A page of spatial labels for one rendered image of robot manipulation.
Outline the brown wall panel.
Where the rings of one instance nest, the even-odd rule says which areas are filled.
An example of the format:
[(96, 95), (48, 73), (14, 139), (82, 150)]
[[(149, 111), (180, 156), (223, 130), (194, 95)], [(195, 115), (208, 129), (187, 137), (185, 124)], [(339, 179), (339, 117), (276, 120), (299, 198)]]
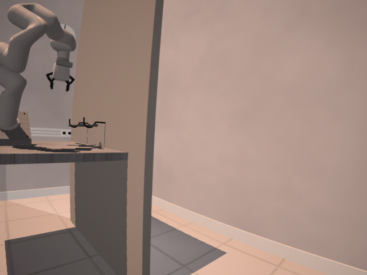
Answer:
[(117, 275), (150, 275), (151, 206), (164, 0), (85, 0), (71, 142), (128, 160), (70, 163), (71, 222)]

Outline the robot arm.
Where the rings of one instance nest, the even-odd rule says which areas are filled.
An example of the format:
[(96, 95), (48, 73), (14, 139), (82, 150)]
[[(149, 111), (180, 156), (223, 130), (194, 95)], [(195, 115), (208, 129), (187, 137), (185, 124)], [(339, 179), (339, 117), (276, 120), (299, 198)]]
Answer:
[(69, 54), (76, 49), (76, 41), (72, 33), (61, 27), (57, 16), (39, 4), (14, 5), (7, 17), (24, 30), (13, 35), (9, 45), (0, 42), (0, 85), (6, 89), (0, 95), (0, 129), (13, 130), (19, 126), (19, 105), (27, 84), (20, 73), (26, 68), (31, 46), (46, 33), (57, 51), (56, 65), (72, 68)]

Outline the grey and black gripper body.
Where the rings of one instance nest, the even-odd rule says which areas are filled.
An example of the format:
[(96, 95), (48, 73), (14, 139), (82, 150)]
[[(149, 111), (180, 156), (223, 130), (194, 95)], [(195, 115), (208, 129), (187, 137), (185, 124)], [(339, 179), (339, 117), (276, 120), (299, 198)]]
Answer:
[(70, 78), (69, 67), (56, 65), (56, 63), (54, 63), (52, 72), (53, 72), (52, 78), (57, 78), (55, 79), (56, 81), (63, 81), (63, 82), (69, 81)]

